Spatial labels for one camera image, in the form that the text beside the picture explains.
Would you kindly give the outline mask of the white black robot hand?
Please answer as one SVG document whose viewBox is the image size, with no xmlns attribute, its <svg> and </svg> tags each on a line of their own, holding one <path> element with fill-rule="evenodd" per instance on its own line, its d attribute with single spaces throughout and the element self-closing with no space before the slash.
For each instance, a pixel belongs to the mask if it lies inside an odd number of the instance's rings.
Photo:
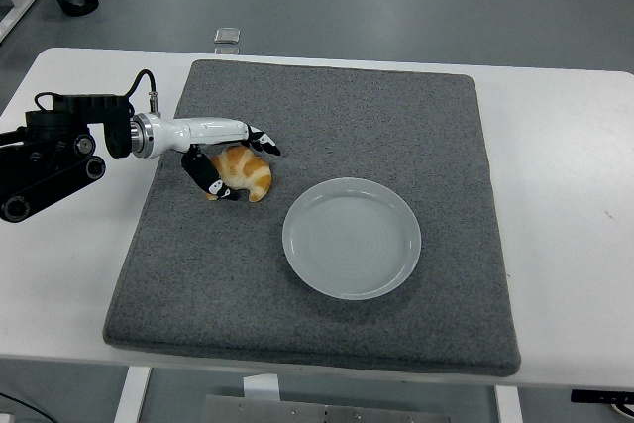
<svg viewBox="0 0 634 423">
<path fill-rule="evenodd" d="M 239 190 L 247 190 L 249 200 L 258 202 L 270 189 L 270 167 L 256 152 L 280 151 L 258 128 L 225 118 L 163 120 L 156 114 L 139 114 L 132 125 L 139 135 L 133 140 L 135 156 L 180 152 L 182 168 L 210 200 L 235 200 Z"/>
</svg>

